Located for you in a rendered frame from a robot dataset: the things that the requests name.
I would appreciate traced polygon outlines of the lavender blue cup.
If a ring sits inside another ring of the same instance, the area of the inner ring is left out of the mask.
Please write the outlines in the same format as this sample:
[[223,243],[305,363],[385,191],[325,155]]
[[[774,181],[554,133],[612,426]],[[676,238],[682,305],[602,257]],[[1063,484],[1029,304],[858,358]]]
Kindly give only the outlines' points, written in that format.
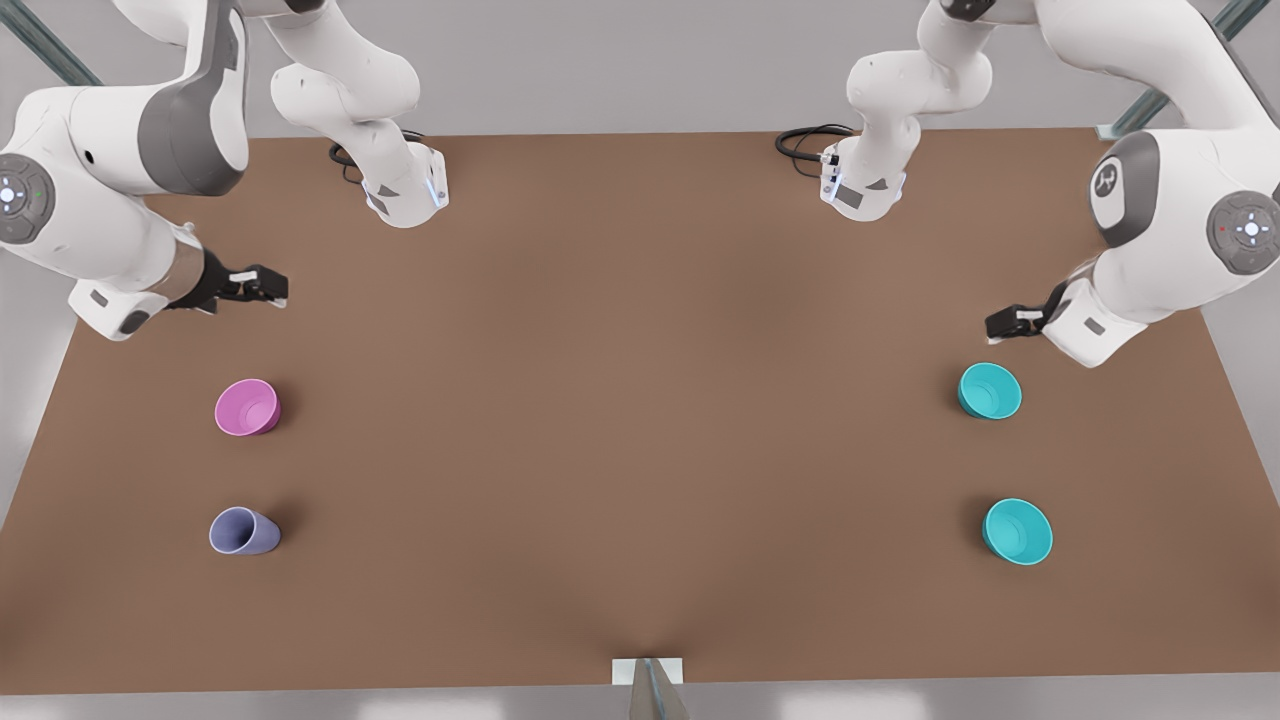
[[247,507],[230,507],[214,518],[207,539],[219,553],[257,555],[278,547],[282,532],[261,512]]

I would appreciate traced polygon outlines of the silver frame post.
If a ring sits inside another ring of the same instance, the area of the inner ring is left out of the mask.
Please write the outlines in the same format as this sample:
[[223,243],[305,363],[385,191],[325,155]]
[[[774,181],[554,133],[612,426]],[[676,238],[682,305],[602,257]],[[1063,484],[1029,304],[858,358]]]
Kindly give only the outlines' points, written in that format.
[[682,659],[613,659],[612,684],[628,685],[628,720],[691,720],[678,687]]
[[1174,106],[1189,129],[1280,128],[1280,111],[1225,33],[1189,0],[1107,0],[1115,14],[1115,47],[1103,72],[1147,87],[1102,138],[1144,129]]
[[68,86],[104,82],[23,3],[0,0],[0,24]]

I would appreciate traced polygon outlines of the teal bowl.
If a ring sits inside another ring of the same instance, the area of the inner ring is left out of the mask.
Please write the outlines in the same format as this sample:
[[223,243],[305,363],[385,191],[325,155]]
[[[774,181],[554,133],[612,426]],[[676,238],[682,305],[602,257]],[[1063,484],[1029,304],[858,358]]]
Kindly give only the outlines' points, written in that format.
[[1053,528],[1048,518],[1021,498],[995,502],[986,511],[980,533],[992,553],[1019,566],[1044,561],[1053,547]]
[[995,363],[975,363],[959,378],[957,401],[970,416],[1004,420],[1020,409],[1023,392],[1009,369]]

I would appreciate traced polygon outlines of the pink bowl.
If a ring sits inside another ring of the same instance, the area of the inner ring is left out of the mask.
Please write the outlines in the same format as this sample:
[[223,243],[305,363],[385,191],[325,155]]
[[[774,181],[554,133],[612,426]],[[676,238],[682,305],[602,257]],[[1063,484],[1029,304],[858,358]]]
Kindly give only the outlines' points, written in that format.
[[214,419],[228,436],[260,436],[271,430],[282,415],[273,384],[250,378],[228,386],[215,402]]

